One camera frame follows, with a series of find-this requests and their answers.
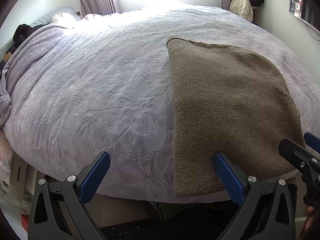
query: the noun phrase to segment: knit garment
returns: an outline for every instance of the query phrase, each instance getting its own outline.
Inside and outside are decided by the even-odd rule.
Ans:
[[[167,48],[178,197],[223,190],[212,164],[216,152],[261,180],[294,170],[279,155],[278,146],[289,138],[305,147],[300,113],[276,66],[233,45],[171,36]]]

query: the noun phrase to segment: headboard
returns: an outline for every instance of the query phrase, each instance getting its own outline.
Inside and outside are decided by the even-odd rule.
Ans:
[[[60,12],[65,12],[65,13],[69,13],[71,14],[74,19],[76,21],[80,21],[81,18],[80,16],[77,15],[76,11],[71,7],[71,6],[67,6],[67,7],[62,7],[59,8],[57,10],[54,10],[53,12],[48,13],[47,15],[42,16],[40,19],[36,20],[35,22],[29,24],[31,27],[35,27],[38,26],[40,24],[47,24],[49,23],[49,21],[51,20],[51,18]],[[3,59],[3,57],[5,56],[7,50],[13,45],[13,40],[11,39],[10,41],[8,41],[1,49],[0,49],[0,61]]]

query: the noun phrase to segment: silver screw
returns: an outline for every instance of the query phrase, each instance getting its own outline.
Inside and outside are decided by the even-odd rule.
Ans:
[[[40,179],[39,181],[38,181],[38,184],[39,185],[43,185],[45,183],[45,179]]]
[[[249,176],[249,177],[248,177],[248,180],[249,180],[250,182],[256,182],[256,181],[257,181],[257,178],[256,178],[255,176]]]
[[[285,181],[283,179],[279,179],[279,184],[284,186],[285,185]]]
[[[70,181],[70,182],[75,181],[75,179],[76,179],[76,176],[75,176],[75,175],[70,175],[70,176],[68,177],[68,181]]]

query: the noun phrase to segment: blue textured pad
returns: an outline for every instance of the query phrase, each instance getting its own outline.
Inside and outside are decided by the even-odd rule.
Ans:
[[[215,172],[220,177],[223,185],[228,191],[232,201],[238,203],[240,206],[244,202],[243,187],[229,166],[225,163],[220,154],[215,154],[213,157],[213,166]]]
[[[314,149],[317,153],[320,153],[320,139],[313,134],[306,132],[303,136],[306,145]]]
[[[105,152],[80,186],[79,201],[81,204],[88,203],[92,200],[110,165],[110,155]]]

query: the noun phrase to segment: white jacket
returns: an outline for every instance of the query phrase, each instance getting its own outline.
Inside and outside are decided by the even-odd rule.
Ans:
[[[230,11],[252,22],[253,11],[250,0],[232,0],[230,3]]]

